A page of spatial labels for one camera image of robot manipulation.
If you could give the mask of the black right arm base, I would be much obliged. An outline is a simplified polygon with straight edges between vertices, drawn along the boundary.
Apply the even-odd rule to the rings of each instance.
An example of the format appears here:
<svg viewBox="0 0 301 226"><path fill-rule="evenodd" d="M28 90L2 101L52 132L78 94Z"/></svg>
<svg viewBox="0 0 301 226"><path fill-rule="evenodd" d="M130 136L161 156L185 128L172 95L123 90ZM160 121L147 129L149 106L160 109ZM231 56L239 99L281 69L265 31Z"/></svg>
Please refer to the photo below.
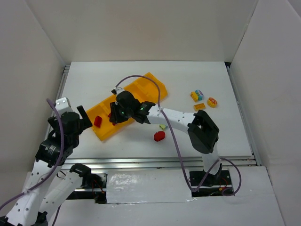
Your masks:
<svg viewBox="0 0 301 226"><path fill-rule="evenodd" d="M232 195L234 188L229 169L220 170L218 175L208 174L202 185L197 189L205 177L204 170L190 171L186 176L192 197L211 197Z"/></svg>

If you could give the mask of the red rectangular lego brick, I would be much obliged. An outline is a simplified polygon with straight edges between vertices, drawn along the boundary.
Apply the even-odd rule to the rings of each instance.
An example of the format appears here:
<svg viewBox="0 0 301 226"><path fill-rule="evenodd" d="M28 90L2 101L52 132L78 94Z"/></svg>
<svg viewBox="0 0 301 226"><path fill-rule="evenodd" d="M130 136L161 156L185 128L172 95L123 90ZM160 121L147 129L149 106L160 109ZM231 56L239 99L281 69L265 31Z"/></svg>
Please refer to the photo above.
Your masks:
<svg viewBox="0 0 301 226"><path fill-rule="evenodd" d="M102 117L101 116L96 116L95 119L94 119L94 126L97 127L97 128L100 128L101 127L101 124L102 124Z"/></svg>

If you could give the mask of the long red lego brick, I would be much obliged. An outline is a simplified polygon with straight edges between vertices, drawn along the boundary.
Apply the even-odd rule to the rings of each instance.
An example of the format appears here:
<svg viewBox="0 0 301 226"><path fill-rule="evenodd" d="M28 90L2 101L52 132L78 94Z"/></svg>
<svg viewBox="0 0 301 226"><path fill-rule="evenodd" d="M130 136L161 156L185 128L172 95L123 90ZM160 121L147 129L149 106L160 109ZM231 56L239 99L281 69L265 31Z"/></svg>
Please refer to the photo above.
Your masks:
<svg viewBox="0 0 301 226"><path fill-rule="evenodd" d="M109 122L110 122L113 126L115 126L115 125L116 125L115 117L114 117L111 113L108 114L108 117L109 117Z"/></svg>

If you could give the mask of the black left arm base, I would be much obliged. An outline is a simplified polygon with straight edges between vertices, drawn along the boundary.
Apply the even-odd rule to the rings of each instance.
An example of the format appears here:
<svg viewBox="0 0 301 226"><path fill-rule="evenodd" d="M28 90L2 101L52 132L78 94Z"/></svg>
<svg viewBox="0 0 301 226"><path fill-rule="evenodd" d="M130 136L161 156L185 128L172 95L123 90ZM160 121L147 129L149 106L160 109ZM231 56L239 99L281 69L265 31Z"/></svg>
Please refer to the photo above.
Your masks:
<svg viewBox="0 0 301 226"><path fill-rule="evenodd" d="M92 173L92 170L81 163L76 163L71 166L69 171L60 170L56 174L57 178L65 179L68 172L79 173L83 176L82 183L79 188L75 189L68 197L67 200L94 200L97 204L106 204L106 184L107 174Z"/></svg>

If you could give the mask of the light green lego brick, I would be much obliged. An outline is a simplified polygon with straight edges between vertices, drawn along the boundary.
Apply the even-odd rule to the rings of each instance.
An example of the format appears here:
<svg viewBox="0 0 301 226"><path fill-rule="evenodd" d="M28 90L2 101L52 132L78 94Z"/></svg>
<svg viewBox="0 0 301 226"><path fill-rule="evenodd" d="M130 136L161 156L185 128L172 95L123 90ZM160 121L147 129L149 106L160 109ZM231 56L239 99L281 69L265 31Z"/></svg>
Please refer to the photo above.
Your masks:
<svg viewBox="0 0 301 226"><path fill-rule="evenodd" d="M162 130L165 130L165 129L167 128L167 126L166 126L166 125L163 125L163 124L160 124L159 127L160 127L160 129L162 129Z"/></svg>

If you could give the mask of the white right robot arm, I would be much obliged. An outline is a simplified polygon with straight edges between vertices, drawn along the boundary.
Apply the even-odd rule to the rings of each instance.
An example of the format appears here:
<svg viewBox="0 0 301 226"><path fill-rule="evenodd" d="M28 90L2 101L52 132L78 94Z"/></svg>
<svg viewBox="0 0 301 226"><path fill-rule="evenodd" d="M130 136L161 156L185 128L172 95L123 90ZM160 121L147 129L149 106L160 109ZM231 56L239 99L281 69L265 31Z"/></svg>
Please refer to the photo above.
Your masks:
<svg viewBox="0 0 301 226"><path fill-rule="evenodd" d="M170 129L186 133L192 147L201 153L204 171L212 175L220 171L219 154L215 148L218 141L219 129L210 116L203 110L197 113L186 113L162 108L153 102L139 102L129 91L115 88L115 101L110 103L110 122L119 124L128 119L134 119L140 124L164 124Z"/></svg>

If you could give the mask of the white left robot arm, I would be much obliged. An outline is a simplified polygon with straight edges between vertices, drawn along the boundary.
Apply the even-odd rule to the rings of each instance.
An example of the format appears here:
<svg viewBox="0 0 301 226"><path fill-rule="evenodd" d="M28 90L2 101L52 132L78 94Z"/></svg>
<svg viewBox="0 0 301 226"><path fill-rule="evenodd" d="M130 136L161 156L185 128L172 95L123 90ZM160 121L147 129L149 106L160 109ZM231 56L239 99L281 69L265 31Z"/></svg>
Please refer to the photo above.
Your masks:
<svg viewBox="0 0 301 226"><path fill-rule="evenodd" d="M73 111L69 99L47 100L55 115L48 118L52 130L35 155L31 175L20 194L1 205L15 201L13 208L0 218L2 226L47 226L61 205L79 186L91 183L91 169L81 163L74 164L52 191L49 187L73 149L79 145L79 136L92 123L83 106Z"/></svg>

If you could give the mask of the red rounded lego piece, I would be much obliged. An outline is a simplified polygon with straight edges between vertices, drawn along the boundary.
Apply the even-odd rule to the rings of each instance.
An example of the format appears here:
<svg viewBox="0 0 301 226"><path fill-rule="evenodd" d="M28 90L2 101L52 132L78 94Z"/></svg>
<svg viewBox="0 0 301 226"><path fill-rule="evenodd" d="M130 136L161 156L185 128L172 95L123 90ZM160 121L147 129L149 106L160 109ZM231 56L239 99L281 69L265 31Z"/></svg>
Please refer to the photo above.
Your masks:
<svg viewBox="0 0 301 226"><path fill-rule="evenodd" d="M165 137L166 137L166 134L164 131L158 131L154 134L154 140L156 142L159 142L159 141L165 139Z"/></svg>

